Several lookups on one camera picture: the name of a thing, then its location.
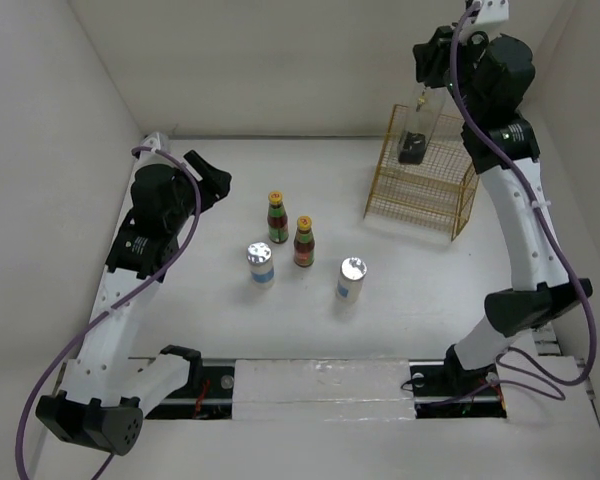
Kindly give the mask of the silver lid shaker jar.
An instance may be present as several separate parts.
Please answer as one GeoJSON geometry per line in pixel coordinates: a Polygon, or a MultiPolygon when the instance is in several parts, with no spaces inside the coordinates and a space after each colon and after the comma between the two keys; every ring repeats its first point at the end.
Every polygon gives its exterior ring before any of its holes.
{"type": "Polygon", "coordinates": [[[271,247],[265,242],[252,243],[246,249],[246,258],[252,281],[260,288],[271,288],[275,274],[271,247]]]}
{"type": "Polygon", "coordinates": [[[367,265],[359,257],[347,257],[340,264],[336,295],[343,301],[355,303],[363,287],[367,265]]]}

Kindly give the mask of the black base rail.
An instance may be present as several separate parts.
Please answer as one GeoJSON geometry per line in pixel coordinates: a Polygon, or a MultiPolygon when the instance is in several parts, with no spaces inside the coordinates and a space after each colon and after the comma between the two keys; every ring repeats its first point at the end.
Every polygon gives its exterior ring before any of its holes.
{"type": "Polygon", "coordinates": [[[507,416],[494,387],[457,400],[434,381],[439,361],[207,360],[202,378],[170,394],[151,420],[392,422],[507,416]]]}

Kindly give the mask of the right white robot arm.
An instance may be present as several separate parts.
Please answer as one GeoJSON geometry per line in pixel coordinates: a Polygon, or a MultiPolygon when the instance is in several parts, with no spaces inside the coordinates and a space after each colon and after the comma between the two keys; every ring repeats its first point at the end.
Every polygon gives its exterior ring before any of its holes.
{"type": "Polygon", "coordinates": [[[522,41],[441,26],[413,48],[416,79],[445,87],[463,115],[463,145],[490,195],[504,235],[511,286],[484,301],[484,317],[449,347],[442,381],[453,393],[474,387],[520,333],[582,307],[589,329],[590,370],[597,331],[589,299],[591,282],[576,275],[555,237],[541,185],[540,150],[519,105],[535,78],[531,49],[522,41]]]}

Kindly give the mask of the left silver lid shaker jar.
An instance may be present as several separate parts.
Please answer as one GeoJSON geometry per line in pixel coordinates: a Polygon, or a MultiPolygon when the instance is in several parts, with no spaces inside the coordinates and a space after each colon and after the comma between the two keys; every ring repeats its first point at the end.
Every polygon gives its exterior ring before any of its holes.
{"type": "Polygon", "coordinates": [[[271,288],[275,274],[271,247],[265,242],[252,243],[246,249],[246,258],[252,281],[260,288],[271,288]]]}

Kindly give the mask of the clear glass oil bottle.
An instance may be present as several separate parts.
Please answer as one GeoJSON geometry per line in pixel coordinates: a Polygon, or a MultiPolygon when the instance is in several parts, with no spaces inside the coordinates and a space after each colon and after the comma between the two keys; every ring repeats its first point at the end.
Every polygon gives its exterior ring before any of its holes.
{"type": "Polygon", "coordinates": [[[423,112],[425,105],[427,104],[428,88],[423,87],[421,92],[417,95],[415,104],[415,113],[420,114],[423,112]]]}

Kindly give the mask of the dark liquid glass bottle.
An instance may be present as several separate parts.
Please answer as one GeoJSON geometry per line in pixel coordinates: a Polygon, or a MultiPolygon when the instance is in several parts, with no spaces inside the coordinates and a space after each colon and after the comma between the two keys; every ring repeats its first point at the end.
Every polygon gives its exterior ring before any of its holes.
{"type": "Polygon", "coordinates": [[[408,103],[406,120],[401,128],[397,147],[397,159],[403,165],[420,165],[425,157],[429,141],[442,112],[446,93],[442,88],[428,88],[427,104],[420,114],[415,113],[417,95],[424,84],[418,83],[408,103]]]}

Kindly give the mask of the back green label sauce bottle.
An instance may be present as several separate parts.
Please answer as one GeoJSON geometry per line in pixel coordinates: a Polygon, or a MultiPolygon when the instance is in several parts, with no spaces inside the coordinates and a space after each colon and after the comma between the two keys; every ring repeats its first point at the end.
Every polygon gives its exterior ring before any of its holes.
{"type": "Polygon", "coordinates": [[[283,194],[280,191],[272,191],[268,195],[267,224],[269,239],[276,243],[285,243],[289,237],[288,216],[283,203],[283,194]]]}

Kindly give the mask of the right silver lid shaker jar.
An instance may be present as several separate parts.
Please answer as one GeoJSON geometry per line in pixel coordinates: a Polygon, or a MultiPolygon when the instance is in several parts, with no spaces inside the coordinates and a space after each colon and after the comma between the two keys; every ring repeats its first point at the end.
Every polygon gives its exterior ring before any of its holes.
{"type": "Polygon", "coordinates": [[[336,295],[343,301],[355,303],[363,287],[367,265],[359,257],[347,257],[340,264],[336,295]]]}

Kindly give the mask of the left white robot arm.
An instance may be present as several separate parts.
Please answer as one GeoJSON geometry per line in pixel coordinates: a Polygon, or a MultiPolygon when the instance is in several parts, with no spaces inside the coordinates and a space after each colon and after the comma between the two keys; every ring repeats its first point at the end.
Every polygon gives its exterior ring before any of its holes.
{"type": "Polygon", "coordinates": [[[98,322],[68,362],[55,395],[44,395],[37,418],[61,441],[124,456],[135,445],[144,418],[174,392],[192,396],[204,387],[199,351],[168,345],[148,366],[133,372],[129,356],[145,308],[167,270],[192,238],[202,213],[224,199],[232,176],[191,150],[182,162],[147,146],[163,162],[142,166],[130,187],[125,215],[105,262],[98,322]]]}

